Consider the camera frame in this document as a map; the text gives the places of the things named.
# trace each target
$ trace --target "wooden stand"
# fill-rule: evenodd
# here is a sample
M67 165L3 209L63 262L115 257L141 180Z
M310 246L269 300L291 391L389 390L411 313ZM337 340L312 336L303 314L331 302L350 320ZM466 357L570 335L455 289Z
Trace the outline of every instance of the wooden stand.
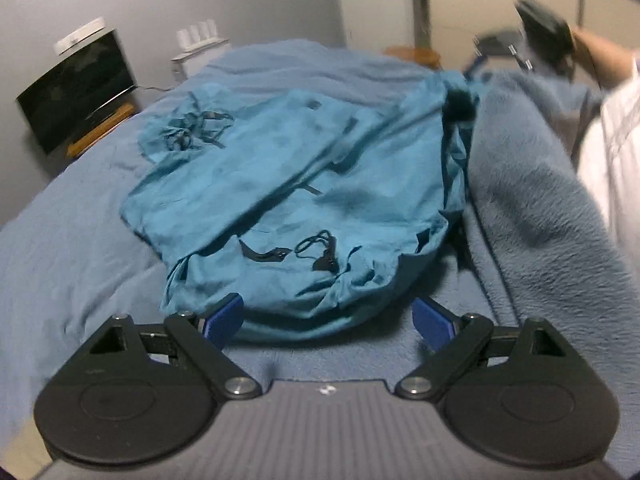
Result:
M390 46L384 52L387 56L397 57L403 61L417 63L418 65L440 70L440 54L430 48L414 48L411 46Z
M135 113L136 109L133 105L129 103L123 104L113 115L98 124L93 130L82 137L82 139L70 144L66 149L66 156L68 158L78 158L101 138L109 135L124 119L131 117Z

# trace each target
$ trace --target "bedside table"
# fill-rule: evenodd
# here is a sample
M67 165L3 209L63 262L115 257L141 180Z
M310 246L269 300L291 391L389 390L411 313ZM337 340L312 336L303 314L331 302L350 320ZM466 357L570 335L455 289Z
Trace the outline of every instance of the bedside table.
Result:
M174 57L171 63L175 80L178 83L186 81L202 70L209 61L226 54L229 50L231 50L229 40L219 40L193 52L184 52Z

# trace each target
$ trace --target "person's arm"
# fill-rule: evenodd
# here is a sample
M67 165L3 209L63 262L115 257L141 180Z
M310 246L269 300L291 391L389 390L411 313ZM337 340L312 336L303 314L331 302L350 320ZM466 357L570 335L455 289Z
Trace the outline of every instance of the person's arm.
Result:
M633 75L630 50L583 28L572 28L574 59L603 88L613 88Z

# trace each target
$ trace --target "blue gripper pad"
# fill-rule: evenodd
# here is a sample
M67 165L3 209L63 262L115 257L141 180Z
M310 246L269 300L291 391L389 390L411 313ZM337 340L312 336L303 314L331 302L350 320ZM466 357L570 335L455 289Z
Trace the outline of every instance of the blue gripper pad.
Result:
M222 300L199 315L198 330L222 350L244 321L244 301L240 294L227 294Z
M435 301L415 298L411 304L414 327L433 352L437 352L457 333L457 317Z

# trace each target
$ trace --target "ribbed gray surface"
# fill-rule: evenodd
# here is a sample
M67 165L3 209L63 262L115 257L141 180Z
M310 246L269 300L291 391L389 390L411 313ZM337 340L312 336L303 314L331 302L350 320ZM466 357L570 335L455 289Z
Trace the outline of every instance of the ribbed gray surface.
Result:
M531 472L492 462L453 437L433 406L389 394L382 381L277 381L254 400L228 402L196 444L136 471L56 462L42 480L612 480L593 463Z

